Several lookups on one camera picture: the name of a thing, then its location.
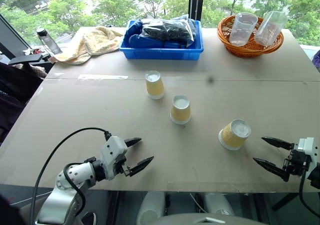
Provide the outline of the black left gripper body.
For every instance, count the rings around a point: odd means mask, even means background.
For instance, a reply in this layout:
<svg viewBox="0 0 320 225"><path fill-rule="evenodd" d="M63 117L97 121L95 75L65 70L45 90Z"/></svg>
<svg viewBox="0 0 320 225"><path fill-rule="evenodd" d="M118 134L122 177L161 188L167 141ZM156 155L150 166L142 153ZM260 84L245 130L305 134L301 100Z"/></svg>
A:
<svg viewBox="0 0 320 225"><path fill-rule="evenodd" d="M127 158L121 155L114 164L114 175L124 174L126 177L131 175L131 168L127 165Z"/></svg>

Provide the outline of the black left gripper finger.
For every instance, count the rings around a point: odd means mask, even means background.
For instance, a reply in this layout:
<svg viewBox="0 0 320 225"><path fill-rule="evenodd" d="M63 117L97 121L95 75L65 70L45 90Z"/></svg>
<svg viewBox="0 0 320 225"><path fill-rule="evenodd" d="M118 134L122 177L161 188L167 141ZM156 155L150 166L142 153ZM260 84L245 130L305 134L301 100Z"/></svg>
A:
<svg viewBox="0 0 320 225"><path fill-rule="evenodd" d="M136 166L134 166L133 168L130 168L129 170L129 176L132 177L134 175L136 175L137 173L141 172L142 170L144 170L147 165L154 159L154 156L148 157L142 161L140 161Z"/></svg>
<svg viewBox="0 0 320 225"><path fill-rule="evenodd" d="M125 139L124 143L129 148L129 147L134 146L135 144L139 143L141 140L142 140L142 138L140 138L140 137L132 137L132 138Z"/></svg>

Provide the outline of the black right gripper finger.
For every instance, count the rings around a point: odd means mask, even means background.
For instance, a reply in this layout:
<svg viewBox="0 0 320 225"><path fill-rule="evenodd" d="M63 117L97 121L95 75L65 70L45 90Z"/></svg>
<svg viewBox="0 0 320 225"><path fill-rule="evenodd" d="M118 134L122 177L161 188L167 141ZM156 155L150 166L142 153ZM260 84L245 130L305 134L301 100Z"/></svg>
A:
<svg viewBox="0 0 320 225"><path fill-rule="evenodd" d="M287 151L292 150L295 146L294 143L290 143L279 138L264 136L264 137L261 137L261 139L276 148L282 148Z"/></svg>
<svg viewBox="0 0 320 225"><path fill-rule="evenodd" d="M269 162L267 160L264 159L260 159L260 158L256 158L254 157L253 160L260 165L261 167L263 167L265 170L267 170L268 172L273 173L274 175L277 175L278 177L280 177L284 182L288 182L290 174L285 171L284 169L281 169L279 167L277 167L274 163Z"/></svg>

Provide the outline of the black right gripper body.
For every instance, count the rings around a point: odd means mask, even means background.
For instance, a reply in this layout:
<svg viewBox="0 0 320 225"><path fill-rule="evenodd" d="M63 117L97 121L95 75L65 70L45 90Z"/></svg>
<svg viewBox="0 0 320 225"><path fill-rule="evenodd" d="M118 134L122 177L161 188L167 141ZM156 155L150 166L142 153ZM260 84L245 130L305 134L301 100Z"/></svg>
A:
<svg viewBox="0 0 320 225"><path fill-rule="evenodd" d="M304 151L292 149L284 160L282 169L290 175L301 176L303 171L308 171L311 163L311 156Z"/></svg>

